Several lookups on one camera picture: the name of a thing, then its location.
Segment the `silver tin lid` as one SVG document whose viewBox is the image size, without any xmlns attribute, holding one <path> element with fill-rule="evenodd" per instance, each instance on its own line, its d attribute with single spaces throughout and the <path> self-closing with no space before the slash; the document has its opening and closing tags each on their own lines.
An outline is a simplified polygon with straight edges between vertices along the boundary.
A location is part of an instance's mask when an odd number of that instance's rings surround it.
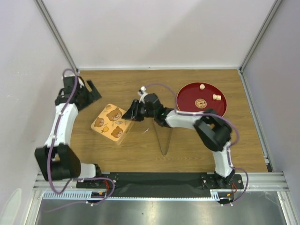
<svg viewBox="0 0 300 225">
<path fill-rule="evenodd" d="M 125 112 L 113 104 L 108 104 L 93 121 L 91 129 L 120 145 L 134 125 L 133 121 L 122 118 Z"/>
</svg>

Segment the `brown metal tongs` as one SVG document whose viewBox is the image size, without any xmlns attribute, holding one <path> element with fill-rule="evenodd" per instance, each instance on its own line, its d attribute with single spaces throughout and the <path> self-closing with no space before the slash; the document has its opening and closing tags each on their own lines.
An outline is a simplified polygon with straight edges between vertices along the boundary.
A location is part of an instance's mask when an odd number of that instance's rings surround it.
<svg viewBox="0 0 300 225">
<path fill-rule="evenodd" d="M 170 148 L 173 128 L 161 127 L 154 120 L 152 120 L 152 124 L 161 154 L 163 157 L 165 157 Z"/>
</svg>

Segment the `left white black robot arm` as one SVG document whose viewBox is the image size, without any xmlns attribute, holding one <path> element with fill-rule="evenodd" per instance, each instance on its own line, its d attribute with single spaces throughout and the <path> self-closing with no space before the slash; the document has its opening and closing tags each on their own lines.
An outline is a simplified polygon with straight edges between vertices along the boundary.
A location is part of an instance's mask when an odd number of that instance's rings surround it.
<svg viewBox="0 0 300 225">
<path fill-rule="evenodd" d="M 55 119 L 52 130 L 42 147 L 35 149 L 35 158 L 46 181 L 50 172 L 52 181 L 63 179 L 86 179 L 93 188 L 102 185 L 103 176 L 98 164 L 85 164 L 70 147 L 73 125 L 78 113 L 102 96 L 91 80 L 78 83 L 71 95 L 75 77 L 64 77 L 64 87 L 55 99 Z"/>
</svg>

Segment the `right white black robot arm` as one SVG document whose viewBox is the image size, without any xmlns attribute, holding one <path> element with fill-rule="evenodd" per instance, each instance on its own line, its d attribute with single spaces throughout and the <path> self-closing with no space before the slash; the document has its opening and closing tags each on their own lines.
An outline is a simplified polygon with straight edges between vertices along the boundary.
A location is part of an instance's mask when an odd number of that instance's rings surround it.
<svg viewBox="0 0 300 225">
<path fill-rule="evenodd" d="M 212 151 L 215 162 L 215 179 L 220 188 L 227 188 L 233 182 L 234 166 L 230 159 L 231 132 L 229 122 L 212 109 L 204 112 L 182 112 L 160 103 L 156 94 L 144 94 L 133 100 L 122 119 L 143 121 L 152 118 L 166 128 L 187 128 L 197 132 L 203 144 Z"/>
</svg>

